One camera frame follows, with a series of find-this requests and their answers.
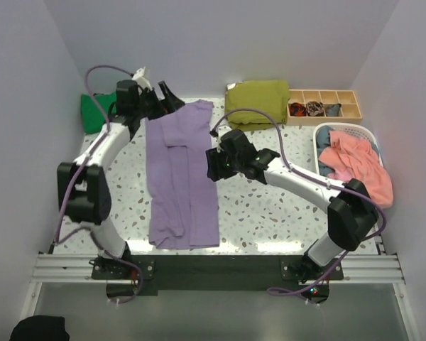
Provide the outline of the purple t-shirt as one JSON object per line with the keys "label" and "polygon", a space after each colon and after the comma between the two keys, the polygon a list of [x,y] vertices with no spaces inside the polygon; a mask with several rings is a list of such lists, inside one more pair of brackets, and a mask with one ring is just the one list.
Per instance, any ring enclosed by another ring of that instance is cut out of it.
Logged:
{"label": "purple t-shirt", "polygon": [[146,121],[149,242],[158,249],[219,246],[217,187],[207,177],[212,102],[197,100]]}

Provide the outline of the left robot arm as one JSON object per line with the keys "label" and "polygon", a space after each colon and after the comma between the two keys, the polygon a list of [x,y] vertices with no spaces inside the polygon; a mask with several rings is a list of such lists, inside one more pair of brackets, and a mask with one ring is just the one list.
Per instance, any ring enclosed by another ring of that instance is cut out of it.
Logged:
{"label": "left robot arm", "polygon": [[105,122],[98,137],[74,161],[62,162],[57,168],[60,217],[77,228],[65,237],[56,232],[55,243],[62,244],[82,230],[89,232],[99,255],[110,259],[107,268],[116,278],[128,277],[133,262],[124,256],[127,243],[110,219],[112,199],[106,173],[142,120],[159,119],[184,106],[164,81],[158,86],[162,97],[140,80],[117,82],[116,99],[102,112]]}

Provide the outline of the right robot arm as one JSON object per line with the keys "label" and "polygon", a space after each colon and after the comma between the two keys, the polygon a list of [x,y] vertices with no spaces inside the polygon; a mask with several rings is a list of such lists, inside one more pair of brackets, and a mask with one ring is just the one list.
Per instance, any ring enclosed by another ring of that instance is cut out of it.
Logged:
{"label": "right robot arm", "polygon": [[305,252],[302,271],[317,279],[343,251],[354,251],[378,222],[378,210],[364,184],[330,180],[285,158],[283,151],[258,150],[241,130],[221,127],[210,132],[216,143],[207,150],[207,176],[214,182],[242,174],[291,192],[327,216],[327,231]]}

